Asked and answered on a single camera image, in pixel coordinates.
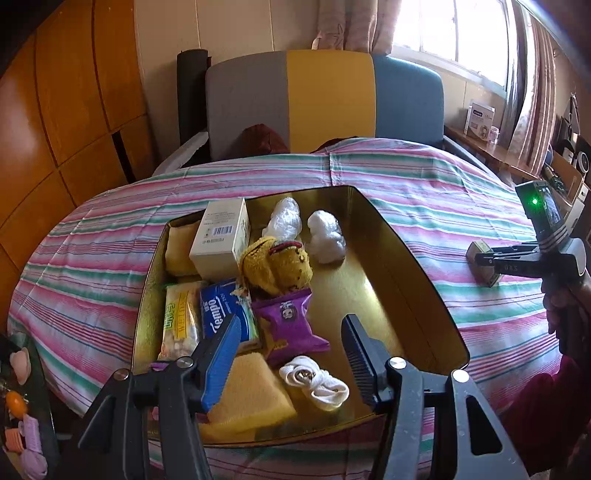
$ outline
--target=blue cushion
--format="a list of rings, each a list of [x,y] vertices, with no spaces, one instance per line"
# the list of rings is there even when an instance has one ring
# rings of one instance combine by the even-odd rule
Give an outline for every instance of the blue cushion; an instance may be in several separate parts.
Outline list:
[[[372,55],[375,136],[441,147],[443,84],[434,71],[405,60]]]

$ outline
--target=wooden cabinet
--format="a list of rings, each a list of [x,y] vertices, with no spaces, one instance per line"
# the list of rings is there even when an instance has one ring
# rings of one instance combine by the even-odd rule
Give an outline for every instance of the wooden cabinet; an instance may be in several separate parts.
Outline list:
[[[146,113],[135,51],[134,0],[97,0],[96,72],[109,129]]]
[[[74,209],[59,172],[49,175],[0,228],[0,245],[22,270],[45,236]]]
[[[35,38],[0,78],[0,225],[55,169],[35,89]]]
[[[143,115],[132,120],[121,128],[120,133],[135,179],[147,179],[156,168],[148,117]]]
[[[17,286],[19,272],[0,248],[0,332],[6,331],[8,309],[12,299],[12,291]]]
[[[58,164],[108,133],[92,49],[92,0],[66,0],[37,30],[37,87]]]
[[[0,332],[38,244],[75,205],[126,184],[127,161],[136,179],[155,168],[134,1],[65,0],[0,77]]]
[[[78,152],[60,166],[60,172],[76,205],[127,183],[110,135]]]

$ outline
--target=gold box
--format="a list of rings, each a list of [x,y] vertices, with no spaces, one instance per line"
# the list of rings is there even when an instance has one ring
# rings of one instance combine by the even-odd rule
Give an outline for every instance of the gold box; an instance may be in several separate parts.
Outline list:
[[[350,388],[349,399],[336,412],[315,408],[301,392],[288,390],[298,416],[293,420],[240,438],[203,438],[208,446],[262,446],[301,441],[337,432],[373,417],[363,404],[340,340],[340,324],[355,313],[368,335],[386,345],[393,356],[403,356],[417,368],[449,374],[465,367],[469,353],[441,297],[400,237],[375,207],[354,187],[337,186],[300,190],[257,197],[246,201],[251,222],[251,242],[261,236],[275,204],[287,196],[300,206],[304,229],[310,239],[307,218],[315,210],[326,210],[337,218],[347,242],[342,264],[321,265],[311,259],[314,276],[308,320],[315,334],[326,338],[331,349],[310,356],[321,368],[340,378]],[[168,231],[198,221],[203,212],[171,220],[164,227],[148,271],[139,305],[132,370],[147,371],[160,351],[164,323],[163,284],[174,281],[164,268]],[[158,426],[148,426],[152,438]]]

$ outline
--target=window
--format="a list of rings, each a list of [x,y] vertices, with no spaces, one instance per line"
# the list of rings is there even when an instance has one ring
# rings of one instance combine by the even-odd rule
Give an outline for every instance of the window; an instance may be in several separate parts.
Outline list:
[[[504,0],[402,0],[394,46],[459,66],[505,90],[505,8]]]

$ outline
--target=pink curtain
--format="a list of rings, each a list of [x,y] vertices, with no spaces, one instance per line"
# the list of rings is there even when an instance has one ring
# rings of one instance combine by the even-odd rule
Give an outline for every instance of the pink curtain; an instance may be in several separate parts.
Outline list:
[[[389,55],[401,0],[320,0],[318,35],[312,49]]]
[[[519,167],[539,176],[556,117],[556,65],[550,34],[523,9],[527,40],[524,103],[509,144]]]

